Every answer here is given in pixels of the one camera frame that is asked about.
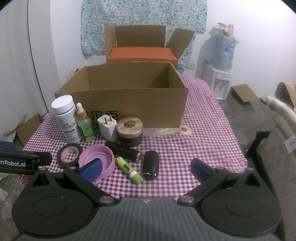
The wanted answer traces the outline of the small cardboard box on floor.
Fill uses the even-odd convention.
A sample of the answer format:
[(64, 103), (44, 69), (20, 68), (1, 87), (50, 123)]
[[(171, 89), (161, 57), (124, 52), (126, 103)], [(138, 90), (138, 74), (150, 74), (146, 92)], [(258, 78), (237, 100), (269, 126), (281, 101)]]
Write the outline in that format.
[(34, 132), (36, 132), (43, 121), (44, 118), (37, 113), (16, 129), (16, 134), (24, 146), (27, 144), (29, 139), (32, 137)]

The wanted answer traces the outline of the green glue stick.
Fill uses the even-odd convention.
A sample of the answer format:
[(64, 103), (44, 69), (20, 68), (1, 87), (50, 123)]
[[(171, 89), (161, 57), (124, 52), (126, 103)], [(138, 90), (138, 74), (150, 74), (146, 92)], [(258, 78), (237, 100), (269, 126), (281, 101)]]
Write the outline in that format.
[(116, 158), (116, 164), (121, 168), (121, 170), (128, 175), (131, 180), (136, 184), (141, 184), (144, 180), (140, 174), (138, 174), (122, 157)]

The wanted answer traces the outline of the orange Philips box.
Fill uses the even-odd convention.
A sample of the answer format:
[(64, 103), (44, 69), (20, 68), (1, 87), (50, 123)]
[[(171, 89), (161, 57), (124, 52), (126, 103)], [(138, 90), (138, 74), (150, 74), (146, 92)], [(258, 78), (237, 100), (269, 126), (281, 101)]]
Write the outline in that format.
[(107, 57), (107, 63), (133, 61), (170, 62), (175, 68), (178, 65), (173, 51), (163, 47), (115, 47)]

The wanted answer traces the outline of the white fabric sheet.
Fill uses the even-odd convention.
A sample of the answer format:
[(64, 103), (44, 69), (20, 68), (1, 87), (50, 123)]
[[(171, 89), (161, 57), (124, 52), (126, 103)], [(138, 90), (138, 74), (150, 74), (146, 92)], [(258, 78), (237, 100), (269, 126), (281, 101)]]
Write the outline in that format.
[(10, 1), (1, 9), (1, 140), (36, 113), (51, 111), (60, 87), (50, 1)]

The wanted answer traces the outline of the pink plastic lid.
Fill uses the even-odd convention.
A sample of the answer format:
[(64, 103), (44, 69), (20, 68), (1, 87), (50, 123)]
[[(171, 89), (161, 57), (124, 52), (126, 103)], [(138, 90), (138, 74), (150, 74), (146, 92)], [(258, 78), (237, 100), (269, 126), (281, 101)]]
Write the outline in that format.
[(86, 165), (93, 159), (99, 158), (102, 161), (102, 172), (93, 181), (93, 184), (98, 184), (102, 179), (110, 176), (115, 168), (115, 157), (111, 149), (107, 146), (94, 145), (86, 148), (79, 157), (79, 167)]

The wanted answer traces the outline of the white power adapter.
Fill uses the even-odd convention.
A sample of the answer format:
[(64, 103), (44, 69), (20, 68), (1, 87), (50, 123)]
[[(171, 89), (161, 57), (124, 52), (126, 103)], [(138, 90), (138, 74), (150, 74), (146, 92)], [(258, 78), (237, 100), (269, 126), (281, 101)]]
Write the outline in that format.
[(114, 142), (117, 139), (117, 121), (110, 115), (102, 115), (97, 119), (102, 137)]

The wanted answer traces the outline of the black stand frame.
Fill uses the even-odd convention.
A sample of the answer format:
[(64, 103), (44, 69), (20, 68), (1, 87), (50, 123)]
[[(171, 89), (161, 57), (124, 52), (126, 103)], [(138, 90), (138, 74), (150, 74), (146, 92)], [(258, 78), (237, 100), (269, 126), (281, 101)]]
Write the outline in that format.
[(269, 137), (270, 131), (258, 131), (256, 132), (254, 140), (251, 142), (250, 146), (247, 148), (245, 153), (245, 158), (248, 161), (248, 168), (258, 169), (260, 164), (259, 145), (261, 142)]

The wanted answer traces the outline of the green dropper bottle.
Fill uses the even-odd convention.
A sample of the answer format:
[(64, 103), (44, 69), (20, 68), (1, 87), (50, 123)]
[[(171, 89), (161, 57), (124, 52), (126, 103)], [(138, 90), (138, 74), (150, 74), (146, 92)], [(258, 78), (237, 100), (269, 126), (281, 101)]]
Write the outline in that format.
[(92, 126), (91, 119), (88, 117), (86, 110), (83, 108), (80, 102), (76, 104), (76, 108), (77, 108), (78, 126), (84, 135), (85, 141), (86, 142), (94, 141), (95, 132)]

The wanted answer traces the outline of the cream mat with red hearts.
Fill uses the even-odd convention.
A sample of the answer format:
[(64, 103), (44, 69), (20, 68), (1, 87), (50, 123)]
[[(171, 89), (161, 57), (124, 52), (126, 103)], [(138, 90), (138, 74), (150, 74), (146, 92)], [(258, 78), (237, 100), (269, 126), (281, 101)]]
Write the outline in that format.
[(190, 136), (193, 133), (186, 125), (181, 125), (179, 128), (144, 128), (143, 132), (146, 136), (168, 136), (177, 133)]

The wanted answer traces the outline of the white water dispenser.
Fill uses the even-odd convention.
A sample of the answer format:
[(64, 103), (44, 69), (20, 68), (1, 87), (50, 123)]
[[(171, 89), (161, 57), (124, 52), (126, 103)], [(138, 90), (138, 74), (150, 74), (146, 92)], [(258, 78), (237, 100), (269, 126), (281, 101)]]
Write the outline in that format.
[(208, 83), (212, 93), (218, 100), (225, 100), (229, 92), (233, 73), (221, 71), (206, 64), (203, 73), (203, 80)]

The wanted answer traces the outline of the purple checkered tablecloth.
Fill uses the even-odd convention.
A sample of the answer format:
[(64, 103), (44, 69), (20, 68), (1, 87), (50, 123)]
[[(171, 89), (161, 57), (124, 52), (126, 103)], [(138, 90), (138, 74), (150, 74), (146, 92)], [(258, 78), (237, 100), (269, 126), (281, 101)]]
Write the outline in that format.
[(190, 170), (194, 158), (211, 167), (224, 167), (231, 172), (243, 172), (247, 168), (247, 160), (208, 84), (188, 75), (182, 75), (182, 80), (188, 88), (183, 123), (192, 130), (192, 134), (153, 136), (146, 133), (137, 150), (156, 151), (159, 154), (158, 177), (135, 184), (116, 167), (110, 176), (99, 181), (98, 188), (115, 198), (177, 199), (199, 184)]

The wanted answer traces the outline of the white pill bottle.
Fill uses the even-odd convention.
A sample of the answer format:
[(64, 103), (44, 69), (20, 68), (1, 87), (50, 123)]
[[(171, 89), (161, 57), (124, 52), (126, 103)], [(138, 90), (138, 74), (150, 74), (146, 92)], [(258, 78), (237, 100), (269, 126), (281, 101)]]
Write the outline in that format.
[(81, 141), (83, 135), (77, 125), (77, 110), (73, 97), (71, 95), (60, 96), (52, 102), (51, 108), (67, 142)]

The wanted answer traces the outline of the beige woven cushion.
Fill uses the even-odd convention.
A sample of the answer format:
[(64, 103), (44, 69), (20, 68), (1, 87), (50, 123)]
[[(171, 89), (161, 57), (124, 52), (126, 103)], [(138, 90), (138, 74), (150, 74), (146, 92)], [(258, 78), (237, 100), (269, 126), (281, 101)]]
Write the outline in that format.
[(295, 83), (280, 82), (275, 90), (275, 97), (295, 111), (295, 92)]

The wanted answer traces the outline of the black cylindrical tube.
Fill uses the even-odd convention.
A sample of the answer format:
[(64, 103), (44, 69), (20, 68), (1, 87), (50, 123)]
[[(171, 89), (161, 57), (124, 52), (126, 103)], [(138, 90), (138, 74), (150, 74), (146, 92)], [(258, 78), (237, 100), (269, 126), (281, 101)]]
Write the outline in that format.
[(141, 152), (138, 150), (125, 147), (112, 141), (107, 141), (105, 146), (112, 150), (113, 154), (116, 156), (128, 159), (132, 162), (140, 162)]

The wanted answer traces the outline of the floral blue curtain cloth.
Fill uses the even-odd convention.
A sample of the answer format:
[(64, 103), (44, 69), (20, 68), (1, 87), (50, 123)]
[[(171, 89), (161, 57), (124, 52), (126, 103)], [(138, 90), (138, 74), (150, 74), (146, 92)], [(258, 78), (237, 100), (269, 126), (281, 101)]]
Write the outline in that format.
[(105, 54), (105, 25), (164, 25), (168, 41), (176, 28), (203, 34), (206, 23), (206, 1), (83, 1), (81, 50)]

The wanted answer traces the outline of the large rear cardboard box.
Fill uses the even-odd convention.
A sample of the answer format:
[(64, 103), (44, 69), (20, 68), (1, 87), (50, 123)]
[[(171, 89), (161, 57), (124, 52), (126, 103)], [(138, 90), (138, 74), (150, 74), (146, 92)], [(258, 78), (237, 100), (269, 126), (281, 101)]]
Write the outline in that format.
[(179, 60), (194, 36), (194, 31), (176, 28), (165, 43), (166, 27), (163, 25), (105, 25), (104, 31), (106, 61), (115, 47), (170, 48)]

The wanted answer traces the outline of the open brown cardboard box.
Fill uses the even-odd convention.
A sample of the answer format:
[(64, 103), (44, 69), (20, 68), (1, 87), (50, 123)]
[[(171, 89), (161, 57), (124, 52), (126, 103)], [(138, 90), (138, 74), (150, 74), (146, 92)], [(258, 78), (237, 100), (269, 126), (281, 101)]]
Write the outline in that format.
[(55, 97), (66, 94), (94, 121), (133, 116), (145, 128), (178, 128), (188, 88), (170, 62), (122, 62), (82, 67)]

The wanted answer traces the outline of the black tape roll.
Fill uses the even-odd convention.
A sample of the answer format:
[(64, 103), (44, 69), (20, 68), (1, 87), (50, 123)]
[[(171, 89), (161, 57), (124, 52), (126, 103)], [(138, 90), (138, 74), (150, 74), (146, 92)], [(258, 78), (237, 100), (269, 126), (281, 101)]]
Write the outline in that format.
[(79, 144), (66, 144), (58, 151), (57, 163), (62, 169), (77, 167), (82, 152), (83, 149)]

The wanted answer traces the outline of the gold lid cosmetic jar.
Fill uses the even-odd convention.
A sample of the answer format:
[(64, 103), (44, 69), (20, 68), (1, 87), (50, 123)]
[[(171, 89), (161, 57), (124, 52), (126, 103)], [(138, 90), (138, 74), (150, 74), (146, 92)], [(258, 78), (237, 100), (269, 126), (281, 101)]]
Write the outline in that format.
[(129, 116), (116, 124), (119, 142), (126, 147), (137, 147), (143, 139), (143, 123), (139, 118)]

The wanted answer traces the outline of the flat cardboard piece on floor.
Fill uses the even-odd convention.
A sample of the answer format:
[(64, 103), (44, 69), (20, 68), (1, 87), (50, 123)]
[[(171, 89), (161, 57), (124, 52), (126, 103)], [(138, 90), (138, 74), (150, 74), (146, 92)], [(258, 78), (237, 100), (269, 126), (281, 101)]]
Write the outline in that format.
[(247, 84), (232, 86), (230, 92), (240, 103), (247, 103), (258, 99), (257, 95)]

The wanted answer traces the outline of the white chair frame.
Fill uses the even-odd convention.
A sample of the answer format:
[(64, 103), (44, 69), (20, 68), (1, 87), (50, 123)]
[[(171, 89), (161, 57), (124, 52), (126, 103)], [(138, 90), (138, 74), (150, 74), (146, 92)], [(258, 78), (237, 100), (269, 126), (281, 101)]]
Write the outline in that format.
[(279, 131), (285, 153), (295, 158), (295, 112), (284, 102), (268, 96), (260, 98), (260, 106), (264, 111), (263, 123), (272, 121)]

